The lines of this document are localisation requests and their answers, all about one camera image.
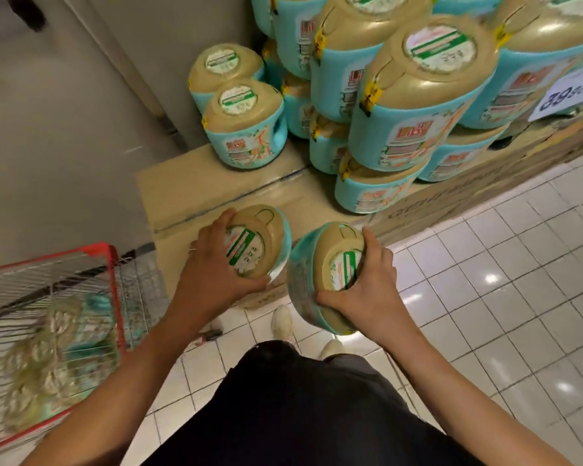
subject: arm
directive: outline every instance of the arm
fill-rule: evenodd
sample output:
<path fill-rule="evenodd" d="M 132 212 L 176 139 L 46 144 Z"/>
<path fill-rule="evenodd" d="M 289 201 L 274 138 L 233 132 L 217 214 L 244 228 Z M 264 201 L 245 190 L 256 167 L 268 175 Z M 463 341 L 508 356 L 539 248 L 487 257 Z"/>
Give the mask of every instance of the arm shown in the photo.
<path fill-rule="evenodd" d="M 360 277 L 346 291 L 323 291 L 334 307 L 384 347 L 410 380 L 445 432 L 490 466 L 570 465 L 561 454 L 507 414 L 462 376 L 427 341 L 400 297 L 393 253 L 364 229 L 366 252 Z"/>
<path fill-rule="evenodd" d="M 22 466 L 118 465 L 175 360 L 198 330 L 268 278 L 239 277 L 225 258 L 234 210 L 199 231 L 163 319 L 119 368 L 47 435 Z"/>

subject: person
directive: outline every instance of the person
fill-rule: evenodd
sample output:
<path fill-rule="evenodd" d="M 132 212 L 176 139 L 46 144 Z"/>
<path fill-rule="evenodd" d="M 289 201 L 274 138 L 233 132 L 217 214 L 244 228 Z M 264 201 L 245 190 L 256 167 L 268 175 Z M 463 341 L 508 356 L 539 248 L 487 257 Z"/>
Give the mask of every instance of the person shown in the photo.
<path fill-rule="evenodd" d="M 162 320 L 24 466 L 120 464 L 171 367 L 198 330 L 267 278 L 238 276 L 225 258 L 228 209 L 199 231 Z M 456 371 L 413 322 L 396 289 L 393 254 L 365 228 L 365 256 L 350 289 L 317 294 L 382 346 L 444 433 L 413 415 L 362 358 L 302 357 L 274 340 L 250 349 L 211 401 L 144 464 L 569 465 Z M 288 314 L 274 317 L 281 338 Z M 329 350 L 336 352 L 336 342 Z"/>

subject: price sign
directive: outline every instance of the price sign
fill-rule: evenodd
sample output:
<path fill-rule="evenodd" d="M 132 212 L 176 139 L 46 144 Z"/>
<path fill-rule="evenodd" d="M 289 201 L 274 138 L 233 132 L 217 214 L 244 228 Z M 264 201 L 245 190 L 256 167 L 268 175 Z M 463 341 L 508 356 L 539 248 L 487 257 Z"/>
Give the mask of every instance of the price sign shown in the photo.
<path fill-rule="evenodd" d="M 549 116 L 583 103 L 583 68 L 561 77 L 533 110 L 529 121 Z"/>

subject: white shoe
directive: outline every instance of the white shoe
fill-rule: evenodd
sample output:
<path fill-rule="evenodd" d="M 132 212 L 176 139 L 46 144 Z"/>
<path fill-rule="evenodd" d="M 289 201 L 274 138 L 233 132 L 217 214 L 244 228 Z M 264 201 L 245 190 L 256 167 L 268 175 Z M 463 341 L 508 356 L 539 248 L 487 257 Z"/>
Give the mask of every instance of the white shoe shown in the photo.
<path fill-rule="evenodd" d="M 333 338 L 333 340 L 328 342 L 322 349 L 322 352 L 319 354 L 319 360 L 325 360 L 328 357 L 332 357 L 333 355 L 340 355 L 345 352 L 346 349 L 341 341 L 337 338 Z"/>
<path fill-rule="evenodd" d="M 280 305 L 272 315 L 272 335 L 275 340 L 283 340 L 290 344 L 295 344 L 293 337 L 293 319 L 290 308 L 287 305 Z"/>

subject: hand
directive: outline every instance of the hand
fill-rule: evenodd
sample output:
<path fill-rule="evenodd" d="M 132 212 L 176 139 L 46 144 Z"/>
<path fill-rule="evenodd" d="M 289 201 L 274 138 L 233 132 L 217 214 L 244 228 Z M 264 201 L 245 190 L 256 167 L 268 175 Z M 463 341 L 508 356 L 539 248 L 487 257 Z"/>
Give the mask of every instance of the hand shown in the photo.
<path fill-rule="evenodd" d="M 179 275 L 175 296 L 163 321 L 177 331 L 182 343 L 191 342 L 196 331 L 251 293 L 264 291 L 269 276 L 242 278 L 229 265 L 224 238 L 235 209 L 227 209 L 210 226 L 199 230 L 192 242 L 186 266 Z"/>
<path fill-rule="evenodd" d="M 420 334 L 395 286 L 393 252 L 383 249 L 367 227 L 363 235 L 365 257 L 358 279 L 345 291 L 320 291 L 319 304 L 338 310 L 367 338 L 383 347 L 394 339 Z"/>

